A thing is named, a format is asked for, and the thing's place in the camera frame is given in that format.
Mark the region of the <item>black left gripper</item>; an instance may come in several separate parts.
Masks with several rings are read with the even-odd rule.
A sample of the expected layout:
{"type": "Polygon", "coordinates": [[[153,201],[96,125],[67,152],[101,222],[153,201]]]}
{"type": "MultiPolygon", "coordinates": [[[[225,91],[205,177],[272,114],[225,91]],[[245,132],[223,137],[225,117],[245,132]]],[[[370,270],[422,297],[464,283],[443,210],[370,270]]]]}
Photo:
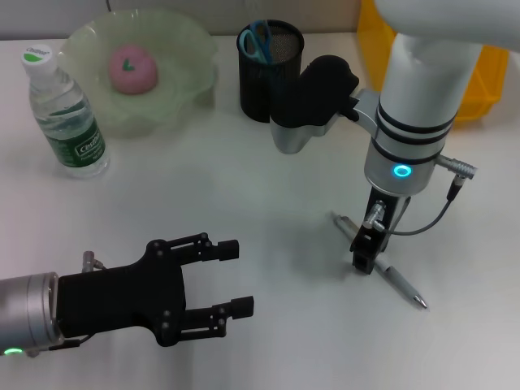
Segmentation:
{"type": "Polygon", "coordinates": [[[144,255],[127,266],[61,276],[58,327],[67,338],[144,327],[162,347],[179,341],[225,337],[229,319],[254,315],[254,298],[241,297],[185,311],[181,265],[222,262],[239,256],[237,240],[213,244],[202,232],[175,240],[151,241],[144,255]]]}

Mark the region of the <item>pink peach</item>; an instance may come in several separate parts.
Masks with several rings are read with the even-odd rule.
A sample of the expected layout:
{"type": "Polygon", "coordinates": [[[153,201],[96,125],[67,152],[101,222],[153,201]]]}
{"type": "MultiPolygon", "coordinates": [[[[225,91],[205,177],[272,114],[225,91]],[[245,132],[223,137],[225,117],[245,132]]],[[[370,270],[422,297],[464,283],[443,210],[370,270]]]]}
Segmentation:
{"type": "Polygon", "coordinates": [[[123,45],[108,64],[109,80],[116,91],[128,95],[148,93],[158,83],[154,57],[138,45],[123,45]]]}

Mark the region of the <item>clear green-label water bottle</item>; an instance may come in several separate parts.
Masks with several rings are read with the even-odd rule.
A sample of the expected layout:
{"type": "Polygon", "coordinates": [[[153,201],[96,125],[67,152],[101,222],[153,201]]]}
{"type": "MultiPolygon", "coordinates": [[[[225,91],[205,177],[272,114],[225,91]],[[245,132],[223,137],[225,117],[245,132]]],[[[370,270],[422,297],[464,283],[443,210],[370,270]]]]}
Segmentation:
{"type": "Polygon", "coordinates": [[[33,117],[58,162],[76,178],[105,171],[110,158],[88,98],[58,65],[53,50],[30,45],[21,54],[21,63],[29,79],[33,117]]]}

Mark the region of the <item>green glass fruit plate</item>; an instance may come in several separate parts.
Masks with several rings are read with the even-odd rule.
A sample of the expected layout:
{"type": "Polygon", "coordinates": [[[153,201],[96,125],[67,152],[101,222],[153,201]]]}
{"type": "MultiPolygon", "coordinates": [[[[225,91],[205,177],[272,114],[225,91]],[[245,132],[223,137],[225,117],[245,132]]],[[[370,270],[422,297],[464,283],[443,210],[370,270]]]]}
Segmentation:
{"type": "Polygon", "coordinates": [[[58,65],[84,91],[106,137],[144,137],[174,127],[183,107],[215,82],[217,45],[196,20],[164,8],[113,11],[76,30],[62,45],[58,65]],[[158,84],[137,95],[118,92],[109,60],[120,47],[146,50],[158,67],[158,84]]]}

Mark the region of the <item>grey white pen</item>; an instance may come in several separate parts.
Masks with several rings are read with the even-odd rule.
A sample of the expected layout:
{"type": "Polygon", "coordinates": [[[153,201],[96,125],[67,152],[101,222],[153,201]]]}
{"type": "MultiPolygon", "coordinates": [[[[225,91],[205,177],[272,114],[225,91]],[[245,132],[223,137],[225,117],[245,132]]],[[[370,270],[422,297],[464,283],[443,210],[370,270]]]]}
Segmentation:
{"type": "MultiPolygon", "coordinates": [[[[348,241],[352,242],[358,233],[358,226],[347,216],[331,212],[332,222],[343,233],[348,241]]],[[[406,299],[422,310],[428,310],[428,304],[424,301],[418,290],[388,262],[389,257],[385,253],[379,253],[375,259],[377,271],[406,299]]]]}

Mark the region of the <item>yellow plastic bin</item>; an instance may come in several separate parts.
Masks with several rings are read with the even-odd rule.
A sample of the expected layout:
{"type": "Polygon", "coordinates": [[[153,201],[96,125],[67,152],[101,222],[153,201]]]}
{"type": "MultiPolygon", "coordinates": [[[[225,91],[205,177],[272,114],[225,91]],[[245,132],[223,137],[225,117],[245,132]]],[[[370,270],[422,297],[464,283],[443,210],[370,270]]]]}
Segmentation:
{"type": "MultiPolygon", "coordinates": [[[[357,41],[371,88],[383,88],[392,43],[396,33],[383,21],[374,0],[361,0],[357,41]]],[[[463,128],[481,120],[500,101],[509,61],[509,52],[486,45],[466,88],[455,126],[463,128]]]]}

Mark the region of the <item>blue scissors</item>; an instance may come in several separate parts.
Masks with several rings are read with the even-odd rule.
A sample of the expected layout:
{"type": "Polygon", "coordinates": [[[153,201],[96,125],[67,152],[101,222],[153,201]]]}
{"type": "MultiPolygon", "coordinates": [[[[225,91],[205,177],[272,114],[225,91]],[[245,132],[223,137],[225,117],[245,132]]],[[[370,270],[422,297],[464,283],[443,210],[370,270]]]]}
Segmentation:
{"type": "Polygon", "coordinates": [[[245,28],[238,38],[239,49],[248,59],[261,64],[271,64],[272,35],[266,20],[260,19],[245,28]]]}

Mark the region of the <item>black mesh pen holder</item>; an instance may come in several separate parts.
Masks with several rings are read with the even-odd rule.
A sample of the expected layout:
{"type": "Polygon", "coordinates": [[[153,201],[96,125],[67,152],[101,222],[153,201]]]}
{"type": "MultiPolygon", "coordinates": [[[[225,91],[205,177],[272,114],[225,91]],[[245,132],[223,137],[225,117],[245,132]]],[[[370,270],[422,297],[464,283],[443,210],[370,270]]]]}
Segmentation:
{"type": "Polygon", "coordinates": [[[302,33],[295,26],[276,19],[264,19],[268,22],[271,41],[271,64],[257,63],[246,58],[239,49],[239,94],[240,107],[251,119],[267,123],[270,119],[271,92],[294,81],[301,73],[301,56],[305,47],[302,33]]]}

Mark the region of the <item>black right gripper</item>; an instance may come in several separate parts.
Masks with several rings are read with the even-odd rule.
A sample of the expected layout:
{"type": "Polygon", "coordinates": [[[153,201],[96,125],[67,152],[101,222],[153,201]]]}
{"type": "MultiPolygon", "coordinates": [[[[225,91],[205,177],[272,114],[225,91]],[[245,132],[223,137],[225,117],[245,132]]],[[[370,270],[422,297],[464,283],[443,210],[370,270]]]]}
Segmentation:
{"type": "Polygon", "coordinates": [[[384,254],[394,230],[401,220],[411,197],[394,197],[372,188],[366,213],[351,244],[354,267],[370,275],[375,262],[384,254]]]}

